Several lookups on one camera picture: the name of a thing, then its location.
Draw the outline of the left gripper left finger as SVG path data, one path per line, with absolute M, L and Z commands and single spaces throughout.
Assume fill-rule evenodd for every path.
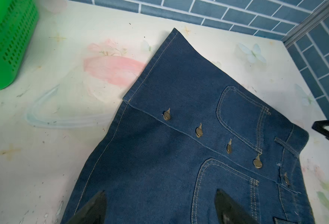
M 66 224 L 103 224 L 107 211 L 105 191 L 99 191 Z

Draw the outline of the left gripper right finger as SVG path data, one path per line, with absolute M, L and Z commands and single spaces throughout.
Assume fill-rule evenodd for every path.
M 217 189 L 214 199 L 218 222 L 220 224 L 257 224 L 224 190 Z

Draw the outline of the dark blue denim skirt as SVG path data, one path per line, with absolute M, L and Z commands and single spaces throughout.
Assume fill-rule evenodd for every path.
M 104 191 L 106 224 L 214 224 L 221 189 L 259 224 L 312 224 L 308 139 L 173 29 L 90 154 L 62 223 Z

